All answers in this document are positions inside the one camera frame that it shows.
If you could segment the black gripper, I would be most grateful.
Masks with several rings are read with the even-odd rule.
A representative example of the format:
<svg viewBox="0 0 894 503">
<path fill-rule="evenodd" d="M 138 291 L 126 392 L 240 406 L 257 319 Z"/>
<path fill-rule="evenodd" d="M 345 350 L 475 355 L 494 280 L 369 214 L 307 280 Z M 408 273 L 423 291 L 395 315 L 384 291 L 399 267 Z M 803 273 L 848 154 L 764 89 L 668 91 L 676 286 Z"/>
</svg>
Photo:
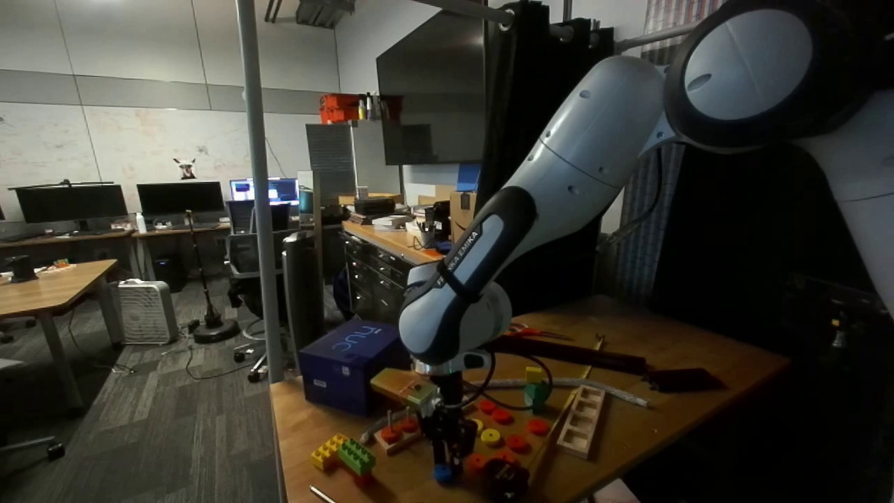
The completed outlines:
<svg viewBox="0 0 894 503">
<path fill-rule="evenodd" d="M 461 466 L 475 448 L 475 423 L 465 411 L 465 379 L 458 375 L 436 375 L 418 382 L 408 402 L 432 439 L 433 469 L 448 469 L 448 448 L 451 460 Z"/>
</svg>

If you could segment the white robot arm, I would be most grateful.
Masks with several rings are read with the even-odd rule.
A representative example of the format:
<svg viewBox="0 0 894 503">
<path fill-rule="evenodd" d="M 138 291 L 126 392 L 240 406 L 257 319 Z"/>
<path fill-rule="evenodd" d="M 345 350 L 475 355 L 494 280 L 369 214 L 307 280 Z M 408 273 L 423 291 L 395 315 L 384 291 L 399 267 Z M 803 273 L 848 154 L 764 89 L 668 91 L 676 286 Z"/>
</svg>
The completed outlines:
<svg viewBox="0 0 894 503">
<path fill-rule="evenodd" d="M 670 61 L 608 55 L 581 76 L 465 237 L 408 277 L 399 343 L 436 382 L 423 413 L 436 471 L 465 469 L 465 375 L 513 325 L 499 277 L 570 237 L 676 143 L 711 154 L 803 149 L 826 174 L 865 272 L 894 301 L 894 86 L 886 0 L 726 0 Z"/>
</svg>

